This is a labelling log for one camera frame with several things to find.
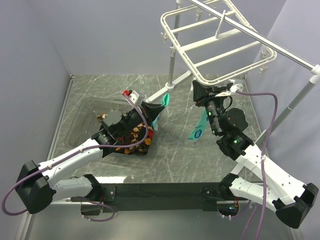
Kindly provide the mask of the teal patterned sock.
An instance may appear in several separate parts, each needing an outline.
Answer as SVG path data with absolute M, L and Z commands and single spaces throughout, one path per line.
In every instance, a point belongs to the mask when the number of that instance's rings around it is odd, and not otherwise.
M 162 100 L 161 100 L 161 105 L 163 107 L 167 107 L 170 103 L 170 94 L 169 93 L 166 93 L 163 97 L 162 97 Z M 158 121 L 159 121 L 159 118 L 160 118 L 160 114 L 155 118 L 155 120 L 152 122 L 152 128 L 154 131 L 157 131 L 158 130 Z
M 197 141 L 205 132 L 207 126 L 208 126 L 208 116 L 206 111 L 204 110 L 199 122 L 191 132 L 191 134 L 188 137 L 189 141 Z

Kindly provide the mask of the white clip sock hanger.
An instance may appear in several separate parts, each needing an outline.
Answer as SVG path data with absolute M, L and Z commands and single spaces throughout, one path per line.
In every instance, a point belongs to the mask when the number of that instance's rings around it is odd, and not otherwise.
M 205 5 L 223 15 L 220 19 L 191 4 L 160 17 L 163 37 L 171 41 L 172 53 L 180 55 L 193 76 L 205 86 L 214 86 L 263 70 L 277 53 L 227 23 L 253 27 L 230 0 L 206 0 Z

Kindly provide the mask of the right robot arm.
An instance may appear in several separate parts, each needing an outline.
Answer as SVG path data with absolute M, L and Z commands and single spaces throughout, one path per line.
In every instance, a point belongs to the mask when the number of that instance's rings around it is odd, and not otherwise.
M 205 109 L 204 118 L 209 122 L 213 135 L 220 137 L 216 143 L 221 152 L 266 183 L 263 187 L 229 173 L 220 182 L 221 197 L 230 200 L 235 196 L 265 205 L 285 225 L 298 229 L 313 207 L 319 188 L 294 178 L 263 155 L 262 150 L 243 132 L 249 126 L 244 111 L 224 107 L 224 100 L 242 89 L 243 85 L 231 81 L 226 86 L 209 87 L 193 80 L 192 87 L 195 105 Z

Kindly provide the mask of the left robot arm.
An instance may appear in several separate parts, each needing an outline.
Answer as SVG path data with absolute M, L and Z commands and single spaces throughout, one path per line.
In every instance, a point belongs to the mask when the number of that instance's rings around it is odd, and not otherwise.
M 91 174 L 65 180 L 64 177 L 83 165 L 98 161 L 116 149 L 141 145 L 148 137 L 153 122 L 165 109 L 164 104 L 141 102 L 127 113 L 111 110 L 102 118 L 98 132 L 81 145 L 56 158 L 39 164 L 25 163 L 14 190 L 30 214 L 36 214 L 52 202 L 72 197 L 96 200 L 101 185 Z

